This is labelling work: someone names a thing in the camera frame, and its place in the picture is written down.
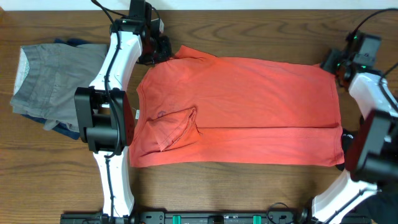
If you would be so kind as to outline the red orange t-shirt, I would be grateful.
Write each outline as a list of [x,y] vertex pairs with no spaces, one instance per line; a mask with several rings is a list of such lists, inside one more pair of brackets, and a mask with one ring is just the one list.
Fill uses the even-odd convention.
[[318,65],[215,57],[183,46],[137,87],[133,167],[344,162],[334,76]]

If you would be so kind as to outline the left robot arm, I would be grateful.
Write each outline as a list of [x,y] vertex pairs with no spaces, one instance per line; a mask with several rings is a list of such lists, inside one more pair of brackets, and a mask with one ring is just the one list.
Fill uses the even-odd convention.
[[74,94],[81,140],[97,162],[104,195],[97,215],[62,215],[62,222],[133,223],[134,197],[127,153],[134,137],[134,117],[127,86],[135,64],[155,65],[172,56],[164,23],[145,0],[132,0],[128,14],[111,19],[110,46],[95,79]]

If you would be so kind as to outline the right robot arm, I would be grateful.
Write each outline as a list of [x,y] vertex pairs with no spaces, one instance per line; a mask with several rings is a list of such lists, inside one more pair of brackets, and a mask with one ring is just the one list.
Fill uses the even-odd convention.
[[397,181],[397,101],[385,74],[374,69],[381,38],[354,30],[343,50],[333,49],[321,68],[336,76],[364,118],[345,168],[297,217],[297,223],[341,223],[364,200]]

